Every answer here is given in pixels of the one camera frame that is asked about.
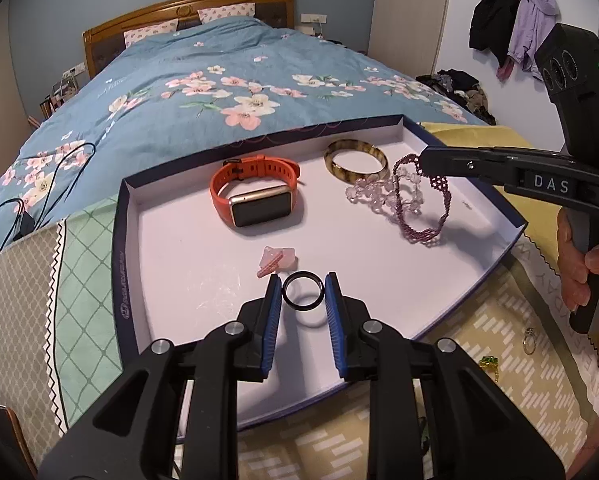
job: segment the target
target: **black ring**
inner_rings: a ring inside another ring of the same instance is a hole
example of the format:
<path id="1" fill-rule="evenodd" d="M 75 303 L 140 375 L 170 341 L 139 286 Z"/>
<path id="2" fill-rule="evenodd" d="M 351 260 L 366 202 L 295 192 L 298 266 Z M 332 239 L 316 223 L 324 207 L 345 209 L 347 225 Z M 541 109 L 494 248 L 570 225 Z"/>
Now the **black ring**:
<path id="1" fill-rule="evenodd" d="M 319 296 L 313 303 L 307 305 L 298 305 L 297 303 L 293 303 L 291 300 L 289 300 L 289 297 L 286 295 L 286 288 L 291 284 L 291 282 L 294 282 L 298 278 L 308 278 L 309 280 L 313 280 L 315 283 L 317 283 L 317 286 L 319 287 Z M 322 283 L 322 280 L 318 275 L 308 272 L 308 270 L 298 270 L 297 272 L 293 272 L 288 278 L 286 278 L 286 280 L 284 280 L 284 285 L 282 285 L 282 297 L 293 310 L 308 312 L 322 303 L 322 300 L 324 299 L 324 283 Z"/>

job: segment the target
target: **yellow fabric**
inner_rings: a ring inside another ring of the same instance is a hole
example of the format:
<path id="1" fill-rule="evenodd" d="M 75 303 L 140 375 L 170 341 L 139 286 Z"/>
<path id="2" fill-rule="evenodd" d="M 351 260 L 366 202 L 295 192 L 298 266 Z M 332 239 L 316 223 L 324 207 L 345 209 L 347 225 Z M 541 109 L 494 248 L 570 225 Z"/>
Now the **yellow fabric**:
<path id="1" fill-rule="evenodd" d="M 507 126 L 464 126 L 463 124 L 421 123 L 422 127 L 448 146 L 479 148 L 510 146 L 532 148 L 515 130 Z M 559 206 L 497 189 L 529 223 L 526 234 L 533 240 L 548 264 L 557 268 L 557 212 Z"/>

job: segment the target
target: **black jacket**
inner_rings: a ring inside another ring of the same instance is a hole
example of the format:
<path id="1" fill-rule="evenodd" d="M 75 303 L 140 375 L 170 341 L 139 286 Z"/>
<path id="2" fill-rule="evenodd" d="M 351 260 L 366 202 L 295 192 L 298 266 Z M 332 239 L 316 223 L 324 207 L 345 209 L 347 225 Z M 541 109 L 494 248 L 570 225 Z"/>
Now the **black jacket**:
<path id="1" fill-rule="evenodd" d="M 471 48 L 491 49 L 500 66 L 508 56 L 519 0 L 482 0 L 473 13 L 470 24 Z"/>

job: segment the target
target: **wooden headboard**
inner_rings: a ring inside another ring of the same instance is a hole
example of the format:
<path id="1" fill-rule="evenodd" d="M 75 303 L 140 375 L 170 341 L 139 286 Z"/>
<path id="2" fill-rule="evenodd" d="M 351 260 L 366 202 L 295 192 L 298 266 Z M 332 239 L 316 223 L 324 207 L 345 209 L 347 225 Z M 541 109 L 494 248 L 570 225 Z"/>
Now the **wooden headboard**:
<path id="1" fill-rule="evenodd" d="M 88 74 L 93 78 L 126 48 L 124 32 L 179 19 L 178 30 L 200 24 L 198 9 L 242 2 L 256 4 L 256 18 L 275 28 L 294 28 L 294 0 L 169 0 L 119 16 L 83 34 Z"/>

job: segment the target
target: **smartwatch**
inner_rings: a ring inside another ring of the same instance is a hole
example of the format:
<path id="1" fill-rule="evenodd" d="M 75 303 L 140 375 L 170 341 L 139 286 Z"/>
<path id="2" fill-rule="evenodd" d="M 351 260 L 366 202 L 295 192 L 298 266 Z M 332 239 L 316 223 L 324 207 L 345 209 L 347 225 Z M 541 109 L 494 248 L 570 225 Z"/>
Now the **smartwatch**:
<path id="1" fill-rule="evenodd" d="M 282 186 L 266 187 L 222 198 L 220 190 L 232 180 L 273 176 L 284 181 Z M 231 158 L 211 179 L 211 198 L 222 220 L 228 225 L 245 227 L 282 218 L 291 214 L 298 192 L 300 166 L 287 158 L 256 155 Z"/>

